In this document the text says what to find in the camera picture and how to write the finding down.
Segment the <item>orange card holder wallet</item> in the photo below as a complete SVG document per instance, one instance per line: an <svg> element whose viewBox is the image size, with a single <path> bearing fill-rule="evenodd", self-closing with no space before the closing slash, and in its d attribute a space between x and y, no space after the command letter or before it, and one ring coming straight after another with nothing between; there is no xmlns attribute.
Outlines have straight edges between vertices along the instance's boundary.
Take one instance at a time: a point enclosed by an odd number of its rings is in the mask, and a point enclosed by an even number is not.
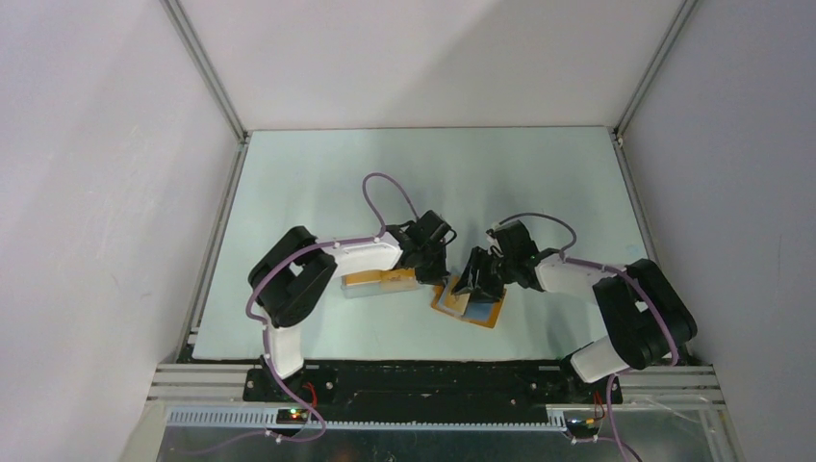
<svg viewBox="0 0 816 462"><path fill-rule="evenodd" d="M467 322L470 324L478 325L481 327L493 329L499 318L499 314L501 312L503 301L494 303L494 304L486 304L486 303L470 303L468 305L468 309L465 315L461 318L456 318L450 316L444 312L442 312L438 307L437 303L440 299L440 296L445 288L453 288L454 284L458 281L457 276L452 276L449 282L443 286L434 286L433 293L434 297L431 301L430 306L437 312L452 317L458 321Z"/></svg>

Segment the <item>gold credit card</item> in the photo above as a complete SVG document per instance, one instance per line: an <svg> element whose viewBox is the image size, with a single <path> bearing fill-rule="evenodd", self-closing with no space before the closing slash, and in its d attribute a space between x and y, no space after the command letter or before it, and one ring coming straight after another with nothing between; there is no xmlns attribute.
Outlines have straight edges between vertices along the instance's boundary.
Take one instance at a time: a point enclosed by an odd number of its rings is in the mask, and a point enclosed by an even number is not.
<svg viewBox="0 0 816 462"><path fill-rule="evenodd" d="M419 286L413 269L367 270L342 278L347 289L374 288L383 292L414 290Z"/></svg>
<svg viewBox="0 0 816 462"><path fill-rule="evenodd" d="M461 318L468 309L470 298L470 293L456 295L451 288L445 288L437 303L437 307L450 316Z"/></svg>

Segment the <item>clear plastic card box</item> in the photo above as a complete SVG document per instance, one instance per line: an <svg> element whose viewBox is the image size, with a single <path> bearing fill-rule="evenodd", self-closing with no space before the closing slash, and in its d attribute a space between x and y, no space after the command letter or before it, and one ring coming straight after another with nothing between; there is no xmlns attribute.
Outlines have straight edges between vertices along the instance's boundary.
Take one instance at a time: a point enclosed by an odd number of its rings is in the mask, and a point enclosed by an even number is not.
<svg viewBox="0 0 816 462"><path fill-rule="evenodd" d="M413 269L368 270L341 277L346 298L412 292L420 287Z"/></svg>

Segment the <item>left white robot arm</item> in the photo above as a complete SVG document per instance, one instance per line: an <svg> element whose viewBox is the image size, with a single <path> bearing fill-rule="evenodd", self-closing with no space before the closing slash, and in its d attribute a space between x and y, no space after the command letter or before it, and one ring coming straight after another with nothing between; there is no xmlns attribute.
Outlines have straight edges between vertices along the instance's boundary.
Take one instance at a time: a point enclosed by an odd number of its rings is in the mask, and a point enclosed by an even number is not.
<svg viewBox="0 0 816 462"><path fill-rule="evenodd" d="M368 237L321 242L295 226L253 267L246 315L263 330L263 361L271 372L267 387L281 400L304 388L300 325L313 313L329 283L366 271L412 270L422 285L449 278L446 250L458 233L428 211L401 224L383 226Z"/></svg>

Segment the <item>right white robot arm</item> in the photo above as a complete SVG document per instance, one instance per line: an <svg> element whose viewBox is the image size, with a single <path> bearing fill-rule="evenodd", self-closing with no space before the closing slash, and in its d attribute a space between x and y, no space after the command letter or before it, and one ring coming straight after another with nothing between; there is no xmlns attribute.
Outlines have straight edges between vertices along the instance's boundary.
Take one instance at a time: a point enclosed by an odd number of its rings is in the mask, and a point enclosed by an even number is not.
<svg viewBox="0 0 816 462"><path fill-rule="evenodd" d="M462 273L446 287L456 301L493 306L509 285L540 293L570 295L599 309L606 334L570 353L562 362L559 387L565 398L583 402L599 380L630 370L642 371L664 358L672 365L694 339L697 324L662 269L652 260L628 265L576 258L571 239L559 248L541 249L515 214L486 232L489 247L472 249Z"/></svg>

